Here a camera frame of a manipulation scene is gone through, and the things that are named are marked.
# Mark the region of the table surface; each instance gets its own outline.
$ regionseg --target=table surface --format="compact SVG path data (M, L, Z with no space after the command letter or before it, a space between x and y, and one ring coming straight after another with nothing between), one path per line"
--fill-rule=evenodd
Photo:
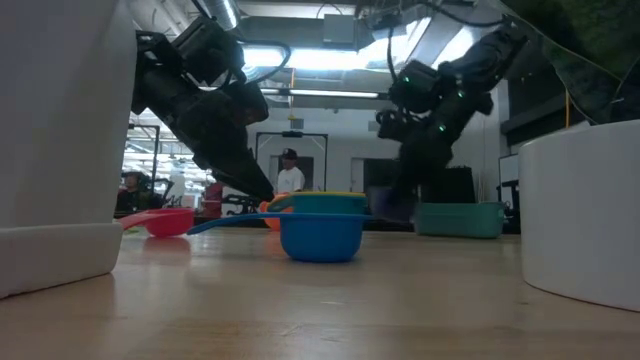
M112 274L0 301L0 359L638 359L640 314L524 284L517 238L366 233L289 261L277 233L124 238Z

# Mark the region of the wooden table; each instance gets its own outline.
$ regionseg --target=wooden table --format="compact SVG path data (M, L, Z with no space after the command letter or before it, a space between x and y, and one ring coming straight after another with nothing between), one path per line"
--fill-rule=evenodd
M519 252L368 233L314 265L264 230L127 236L113 274L0 301L0 359L640 358L640 314L529 287Z

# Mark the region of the white wall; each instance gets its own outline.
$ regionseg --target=white wall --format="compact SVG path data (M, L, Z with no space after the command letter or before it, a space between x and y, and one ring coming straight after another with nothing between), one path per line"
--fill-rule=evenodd
M504 87L505 84L506 82L501 83L500 86ZM504 88L499 88L492 92L495 103L493 113L489 116L474 116L453 149L452 165L473 168L476 184L480 179L484 182L485 201L496 201L498 198L495 190L499 182L498 159L508 154L506 141L500 133L500 119L505 116L505 104L508 102L506 95L498 95L505 93ZM248 128L249 147L254 150L257 132L290 130L288 109L271 109L270 113L269 119ZM397 156L399 143L378 139L375 132L368 131L369 121L375 118L373 110L340 110L335 113L324 109L296 109L294 115L304 119L304 133L329 135L327 190L352 189L352 159L392 159ZM267 136L260 138L261 143L265 140ZM324 146L321 138L316 140ZM274 136L263 144L258 153L258 164L265 174L269 174L271 156L281 154L286 147L295 149L300 156L314 156L314 188L322 187L323 151L308 138L285 139ZM356 176L362 176L361 167L354 170L360 173L355 174Z

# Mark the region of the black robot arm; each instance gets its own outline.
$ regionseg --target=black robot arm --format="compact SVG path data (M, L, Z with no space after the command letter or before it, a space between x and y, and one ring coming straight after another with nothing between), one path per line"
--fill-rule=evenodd
M159 33L138 31L136 37L131 111L149 108L216 179L262 200L273 199L271 183L247 148L246 130L269 116L268 107L256 82L246 82L237 39L205 17L171 43ZM217 89L201 89L225 73Z
M516 28L503 25L437 71L412 61L398 74L389 89L398 109L376 117L381 124L378 136L402 143L393 196L406 197L446 167L453 143L473 115L491 113L489 92L526 42Z

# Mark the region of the man in white shirt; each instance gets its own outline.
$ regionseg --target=man in white shirt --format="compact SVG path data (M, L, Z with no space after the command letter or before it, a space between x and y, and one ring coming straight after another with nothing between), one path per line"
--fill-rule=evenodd
M296 167L298 153L293 149L282 152L282 171L278 174L278 194L292 193L304 188L304 175Z

